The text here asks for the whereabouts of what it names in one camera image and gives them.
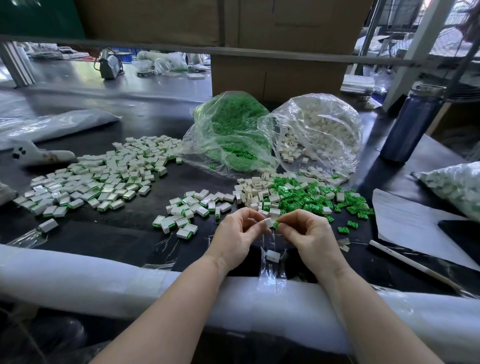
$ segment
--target plastic bag of green parts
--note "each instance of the plastic bag of green parts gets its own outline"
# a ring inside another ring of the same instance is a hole
[[[480,222],[480,162],[415,173],[437,196]]]
[[[211,174],[241,178],[252,172],[274,172],[273,124],[257,127],[268,110],[254,97],[227,91],[198,106],[194,124],[183,137],[182,159]]]

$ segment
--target hand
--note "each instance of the hand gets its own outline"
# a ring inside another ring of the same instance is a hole
[[[280,216],[277,222],[277,230],[295,245],[302,261],[324,287],[330,278],[349,268],[327,219],[295,210]]]
[[[226,276],[247,257],[250,245],[261,234],[271,234],[261,213],[244,207],[224,218],[205,255],[215,258]]]

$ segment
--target green panel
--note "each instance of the green panel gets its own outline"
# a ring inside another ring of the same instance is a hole
[[[73,0],[0,0],[0,34],[85,39]]]

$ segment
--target pile of green parts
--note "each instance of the pile of green parts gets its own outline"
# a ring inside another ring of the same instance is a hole
[[[335,219],[329,214],[323,214],[324,207],[328,207],[336,213],[340,213],[344,208],[348,213],[364,220],[368,220],[369,215],[375,215],[373,208],[370,208],[365,198],[359,196],[355,190],[343,191],[341,186],[319,187],[317,181],[309,183],[305,188],[299,187],[300,183],[296,179],[274,178],[272,188],[282,196],[279,203],[281,215],[301,208],[316,215],[324,216],[330,223]],[[334,204],[333,199],[337,193],[343,193],[345,200]],[[356,223],[349,222],[350,227],[356,228]]]
[[[193,113],[197,135],[206,145],[204,153],[241,172],[276,168],[271,134],[257,127],[258,119],[267,114],[254,97],[240,91],[224,92],[205,102]]]

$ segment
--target workbench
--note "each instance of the workbench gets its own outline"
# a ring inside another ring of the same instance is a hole
[[[28,101],[30,112],[36,115],[90,107],[108,110],[122,117],[119,122],[38,144],[40,148],[50,150],[71,150],[77,156],[103,154],[113,149],[111,143],[123,142],[129,136],[166,134],[182,138],[193,123],[193,108],[201,103],[164,97],[139,99],[124,96],[126,99],[119,99],[118,96],[105,96],[99,100],[97,96],[89,97],[86,94],[57,93],[53,96],[45,92],[35,93],[33,90],[23,91],[23,97]],[[358,171],[351,183],[370,205],[373,190],[379,188],[430,207],[459,213],[417,182],[410,173],[455,165],[463,162],[461,157],[424,136],[405,165],[389,164],[378,158],[378,155],[393,120],[375,111],[361,112],[360,115],[364,129],[364,149]],[[14,164],[8,151],[1,152],[0,166],[0,181],[20,192],[29,189],[33,177],[62,168],[44,166],[22,170]],[[85,204],[80,209],[69,212],[66,217],[57,219],[60,227],[52,231],[48,241],[37,248],[112,259],[139,267],[172,262],[172,270],[183,271],[205,252],[208,239],[215,233],[218,223],[213,216],[195,216],[193,223],[198,225],[197,234],[190,241],[180,240],[177,243],[176,236],[166,242],[168,236],[152,227],[153,220],[157,215],[166,215],[165,206],[169,205],[169,199],[183,196],[186,191],[207,189],[213,193],[225,193],[232,191],[236,182],[205,173],[186,163],[176,165],[173,161],[167,164],[167,169],[168,173],[163,178],[156,177],[147,197],[136,196],[119,210],[102,214]],[[332,225],[338,239],[345,237],[337,233],[338,226],[346,226],[349,219],[357,221],[356,217],[344,210],[341,214],[334,214],[334,218]],[[0,219],[1,243],[7,243],[34,229],[45,220],[42,217],[33,217],[31,213],[13,203],[0,207]],[[369,247],[368,241],[377,239],[374,217],[368,222],[359,221],[359,229],[351,230],[348,237],[352,242],[350,251],[343,254],[352,268],[370,284],[400,291],[455,294],[449,287]],[[309,274],[300,261],[298,253],[285,243],[281,236],[260,238],[253,245],[245,262],[232,271],[231,275],[257,277],[261,266],[260,247],[263,247],[264,250],[272,249],[280,253],[288,249],[287,264],[279,266],[273,275],[286,275],[290,279],[300,273],[309,281],[314,281],[313,275]],[[449,265],[447,269],[437,258],[415,254],[401,247],[395,249],[401,253],[409,253],[409,258],[449,276],[470,292],[480,293],[479,272],[455,264]]]

